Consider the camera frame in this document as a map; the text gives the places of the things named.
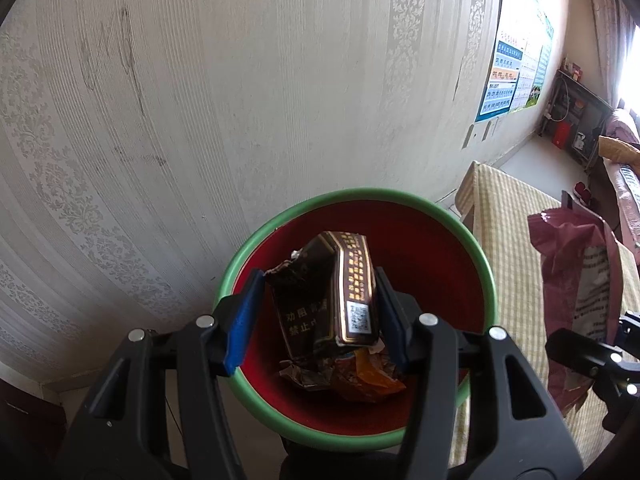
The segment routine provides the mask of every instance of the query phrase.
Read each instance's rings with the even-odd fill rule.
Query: checkered tablecloth
[[[543,317],[540,254],[529,241],[527,216],[558,207],[558,200],[485,164],[473,162],[458,193],[456,207],[482,246],[495,278],[498,323],[511,335],[546,386],[548,360]],[[624,273],[622,311],[640,310],[640,280],[631,252],[619,244]],[[585,466],[609,443],[602,429],[604,403],[589,392],[586,402],[568,413],[565,422]],[[451,465],[464,462],[469,404],[456,417]]]

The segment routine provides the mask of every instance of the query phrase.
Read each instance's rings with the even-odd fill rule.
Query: qr code
[[[347,301],[347,321],[349,332],[355,334],[370,334],[371,320],[369,319],[369,305]]]

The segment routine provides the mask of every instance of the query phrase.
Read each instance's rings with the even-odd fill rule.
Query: red food package
[[[596,213],[562,192],[562,207],[530,215],[529,237],[542,258],[545,329],[567,328],[613,344],[622,303],[616,237]],[[593,381],[549,361],[549,394],[563,414],[584,399]]]

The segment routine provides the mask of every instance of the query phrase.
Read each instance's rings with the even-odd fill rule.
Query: white floor
[[[567,153],[556,148],[549,140],[533,137],[502,167],[510,174],[531,186],[560,200],[562,190],[571,190],[578,181],[586,183],[586,176]],[[460,218],[455,206],[449,211]],[[220,381],[226,416],[238,448],[247,478],[276,480],[280,463],[285,457],[280,437],[260,424],[233,396],[224,381]],[[70,423],[80,407],[88,388],[60,394],[66,417]],[[177,385],[175,372],[167,374],[167,399],[179,424]],[[167,428],[172,460],[186,466],[182,439],[169,410],[166,410]]]

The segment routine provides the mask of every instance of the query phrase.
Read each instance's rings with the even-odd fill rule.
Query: silver screw
[[[198,319],[196,319],[196,325],[200,328],[208,328],[210,326],[213,326],[215,322],[216,320],[213,319],[212,316],[200,316]]]
[[[438,324],[438,316],[436,316],[435,314],[420,314],[418,320],[424,326],[436,326]]]
[[[507,339],[507,331],[501,326],[492,326],[489,329],[489,336],[496,341],[502,341],[503,339]]]
[[[145,331],[141,328],[134,328],[131,332],[129,332],[129,341],[136,343],[138,341],[142,341],[145,338]]]

